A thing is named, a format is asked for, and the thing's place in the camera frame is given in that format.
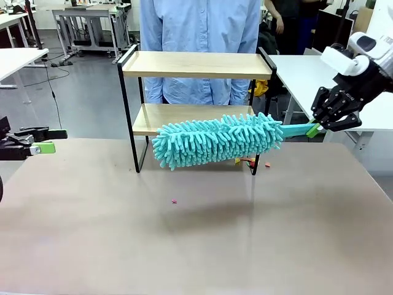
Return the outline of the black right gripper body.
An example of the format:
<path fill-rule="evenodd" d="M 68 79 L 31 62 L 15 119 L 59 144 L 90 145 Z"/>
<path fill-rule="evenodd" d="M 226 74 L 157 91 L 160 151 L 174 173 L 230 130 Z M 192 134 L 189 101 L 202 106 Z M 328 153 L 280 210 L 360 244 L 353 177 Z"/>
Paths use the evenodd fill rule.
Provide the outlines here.
<path fill-rule="evenodd" d="M 374 62 L 370 61 L 368 68 L 357 76 L 337 74 L 333 80 L 337 83 L 338 99 L 335 99 L 332 109 L 337 112 L 361 111 L 362 108 L 383 91 L 389 89 L 389 76 Z"/>

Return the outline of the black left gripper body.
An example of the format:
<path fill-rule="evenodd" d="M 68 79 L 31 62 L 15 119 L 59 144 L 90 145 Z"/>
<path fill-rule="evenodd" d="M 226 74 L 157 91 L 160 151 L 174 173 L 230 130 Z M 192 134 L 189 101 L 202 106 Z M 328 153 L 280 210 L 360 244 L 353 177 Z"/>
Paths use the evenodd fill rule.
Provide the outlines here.
<path fill-rule="evenodd" d="M 10 133 L 8 118 L 1 118 L 1 160 L 26 160 L 31 153 L 32 145 Z"/>

